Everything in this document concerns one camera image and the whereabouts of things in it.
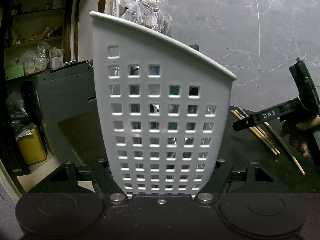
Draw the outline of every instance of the dark tabletop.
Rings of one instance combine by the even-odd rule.
[[[320,192],[320,168],[314,166],[311,159],[302,157],[289,145],[289,136],[284,137],[283,141],[302,166],[306,173],[304,176],[264,125],[261,127],[281,153],[278,156],[275,156],[249,129],[235,132],[232,129],[235,121],[237,118],[229,112],[218,159],[232,161],[234,170],[245,170],[249,162],[256,161],[295,192]],[[280,133],[282,125],[280,120],[272,120],[269,124],[278,134]],[[83,163],[87,164],[97,158],[106,158],[98,112],[65,119],[60,121],[58,126]]]

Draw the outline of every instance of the human hand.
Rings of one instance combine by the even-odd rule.
[[[289,143],[292,147],[295,147],[298,152],[302,153],[303,157],[310,156],[308,152],[307,140],[304,137],[301,131],[305,131],[312,127],[320,125],[319,115],[305,121],[298,122],[297,124],[293,123],[291,120],[287,120],[282,125],[282,130],[280,136],[286,136],[290,134]]]

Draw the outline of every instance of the white plastic basket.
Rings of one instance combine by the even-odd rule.
[[[195,195],[217,160],[236,76],[146,27],[90,16],[99,118],[114,180],[129,196]]]

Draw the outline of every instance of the metal bolt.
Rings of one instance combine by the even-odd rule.
[[[213,199],[213,196],[210,193],[200,193],[198,199],[201,201],[210,201]]]
[[[158,201],[157,201],[160,205],[162,205],[162,204],[164,204],[164,203],[166,203],[166,201],[164,200],[164,199],[158,199]]]
[[[120,202],[125,200],[125,195],[122,193],[114,193],[110,195],[110,200],[113,202]]]

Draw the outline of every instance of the green cardboard box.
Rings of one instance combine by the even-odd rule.
[[[14,79],[21,76],[24,76],[23,65],[7,68],[5,70],[5,80]]]

